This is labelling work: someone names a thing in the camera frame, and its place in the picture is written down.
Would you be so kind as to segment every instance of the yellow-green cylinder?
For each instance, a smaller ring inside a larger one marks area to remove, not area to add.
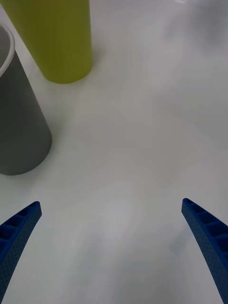
[[[44,77],[83,78],[92,66],[89,0],[0,0]]]

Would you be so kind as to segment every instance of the gray cylinder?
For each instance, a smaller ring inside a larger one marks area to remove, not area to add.
[[[17,175],[38,166],[51,132],[15,51],[10,30],[0,24],[0,173]]]

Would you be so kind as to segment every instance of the cylinder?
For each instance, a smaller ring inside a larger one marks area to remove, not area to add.
[[[0,24],[0,173],[17,175],[38,166],[51,132],[26,77],[10,30]]]
[[[0,0],[44,77],[83,78],[92,66],[89,0]]]

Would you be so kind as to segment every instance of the white table surface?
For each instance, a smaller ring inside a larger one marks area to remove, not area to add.
[[[228,224],[228,14],[208,1],[92,0],[94,66],[69,85],[0,9],[53,134],[0,176],[0,222],[43,211],[3,304],[222,303],[181,214],[188,197]]]

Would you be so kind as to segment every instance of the blue perforated plastic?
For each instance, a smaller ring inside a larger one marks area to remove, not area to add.
[[[41,215],[40,203],[35,201],[0,225],[0,303],[27,240]]]
[[[202,251],[224,304],[228,304],[228,226],[190,199],[183,200],[181,211]]]

